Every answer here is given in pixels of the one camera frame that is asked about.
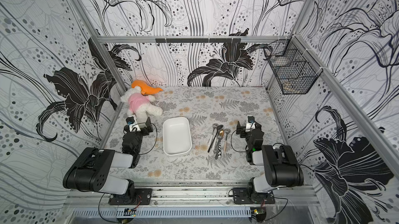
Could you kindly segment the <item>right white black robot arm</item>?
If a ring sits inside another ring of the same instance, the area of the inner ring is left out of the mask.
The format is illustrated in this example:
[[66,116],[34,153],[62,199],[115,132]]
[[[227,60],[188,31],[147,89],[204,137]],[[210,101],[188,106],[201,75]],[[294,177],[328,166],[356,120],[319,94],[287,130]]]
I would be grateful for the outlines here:
[[250,196],[267,194],[281,187],[300,187],[304,175],[291,146],[264,144],[264,132],[253,117],[246,125],[237,123],[236,134],[246,141],[246,160],[250,165],[262,166],[264,174],[252,178],[247,187]]

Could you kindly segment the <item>spoon with beige handle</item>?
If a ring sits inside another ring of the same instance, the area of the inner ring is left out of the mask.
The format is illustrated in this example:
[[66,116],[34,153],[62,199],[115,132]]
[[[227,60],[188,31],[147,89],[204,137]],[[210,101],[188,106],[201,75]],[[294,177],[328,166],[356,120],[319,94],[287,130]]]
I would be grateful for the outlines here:
[[224,146],[223,146],[223,153],[225,154],[227,151],[227,144],[228,144],[228,136],[231,133],[231,129],[226,128],[224,130],[224,136],[225,136],[225,140],[224,140]]

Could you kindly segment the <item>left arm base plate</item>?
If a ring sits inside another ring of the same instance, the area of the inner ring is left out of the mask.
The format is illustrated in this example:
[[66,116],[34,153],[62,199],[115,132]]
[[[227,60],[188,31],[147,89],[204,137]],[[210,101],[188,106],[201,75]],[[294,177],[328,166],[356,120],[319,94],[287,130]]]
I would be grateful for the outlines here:
[[109,204],[113,206],[122,205],[149,205],[153,190],[151,188],[139,188],[128,190],[124,195],[112,194]]

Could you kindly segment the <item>spoon with white handle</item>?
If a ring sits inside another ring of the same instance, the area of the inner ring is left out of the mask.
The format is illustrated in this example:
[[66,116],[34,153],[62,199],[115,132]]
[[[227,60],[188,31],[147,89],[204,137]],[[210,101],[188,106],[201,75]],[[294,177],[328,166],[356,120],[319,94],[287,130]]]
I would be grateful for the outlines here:
[[217,127],[218,127],[218,124],[217,124],[217,123],[214,123],[214,124],[212,125],[213,131],[212,131],[212,133],[211,133],[211,135],[210,135],[210,137],[209,137],[208,144],[207,144],[208,146],[211,144],[211,142],[212,142],[212,140],[213,140],[213,138],[214,138],[215,130],[217,129]]

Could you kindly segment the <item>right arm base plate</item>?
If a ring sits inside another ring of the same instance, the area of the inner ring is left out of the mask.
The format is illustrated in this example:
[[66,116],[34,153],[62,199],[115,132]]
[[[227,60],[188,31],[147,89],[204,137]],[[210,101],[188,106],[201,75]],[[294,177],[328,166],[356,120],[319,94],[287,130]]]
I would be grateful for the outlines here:
[[229,191],[229,197],[233,197],[236,205],[255,204],[255,205],[271,205],[275,204],[273,193],[257,193],[250,192],[247,188],[232,188]]

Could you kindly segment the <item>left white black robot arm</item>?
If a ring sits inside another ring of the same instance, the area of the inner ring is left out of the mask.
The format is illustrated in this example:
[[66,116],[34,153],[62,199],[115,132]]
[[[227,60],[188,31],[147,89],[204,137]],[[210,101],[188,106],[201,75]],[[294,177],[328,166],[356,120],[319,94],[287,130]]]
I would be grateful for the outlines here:
[[132,117],[126,119],[122,138],[122,151],[112,149],[85,148],[63,178],[63,187],[81,192],[101,192],[124,195],[134,191],[134,183],[109,175],[112,168],[135,168],[144,153],[142,140],[156,126],[147,118],[139,123]]

